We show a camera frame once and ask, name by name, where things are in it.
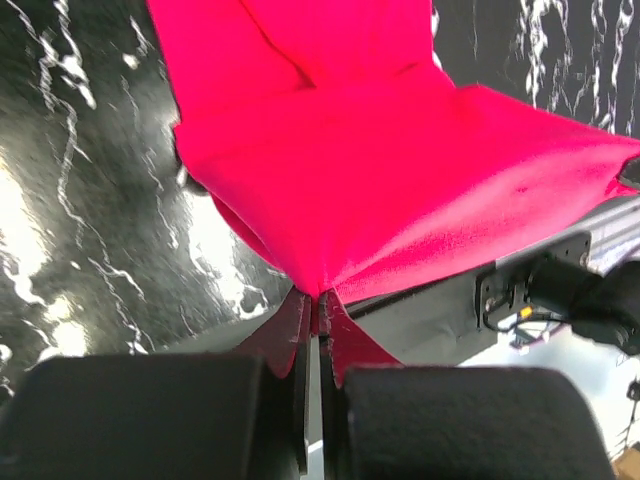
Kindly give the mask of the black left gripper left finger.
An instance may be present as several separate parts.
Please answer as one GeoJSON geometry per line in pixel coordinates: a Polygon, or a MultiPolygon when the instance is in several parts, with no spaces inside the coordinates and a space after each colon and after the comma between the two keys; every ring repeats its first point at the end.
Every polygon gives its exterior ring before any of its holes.
{"type": "Polygon", "coordinates": [[[5,479],[297,479],[308,469],[311,298],[226,353],[53,358],[1,416],[5,479]]]}

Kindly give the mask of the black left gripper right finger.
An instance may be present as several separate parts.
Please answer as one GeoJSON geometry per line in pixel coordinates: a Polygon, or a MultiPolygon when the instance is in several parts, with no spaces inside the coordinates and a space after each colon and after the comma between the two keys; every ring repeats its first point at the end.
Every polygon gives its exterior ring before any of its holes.
{"type": "Polygon", "coordinates": [[[318,303],[328,479],[610,479],[591,411],[541,368],[405,366],[318,303]]]}

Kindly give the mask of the magenta t shirt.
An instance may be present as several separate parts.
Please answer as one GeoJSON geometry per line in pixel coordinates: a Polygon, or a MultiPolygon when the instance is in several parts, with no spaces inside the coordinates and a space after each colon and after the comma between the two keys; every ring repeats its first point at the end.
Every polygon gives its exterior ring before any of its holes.
{"type": "Polygon", "coordinates": [[[229,226],[346,302],[478,267],[628,193],[637,140],[458,87],[427,1],[153,1],[175,144],[229,226]]]}

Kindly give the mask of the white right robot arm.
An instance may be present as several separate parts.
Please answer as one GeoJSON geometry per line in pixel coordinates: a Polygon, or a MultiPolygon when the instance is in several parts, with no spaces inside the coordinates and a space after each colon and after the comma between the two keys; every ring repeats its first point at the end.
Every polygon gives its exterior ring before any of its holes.
{"type": "Polygon", "coordinates": [[[549,257],[535,264],[527,296],[536,306],[560,316],[572,332],[639,354],[639,262],[629,260],[602,276],[549,257]]]}

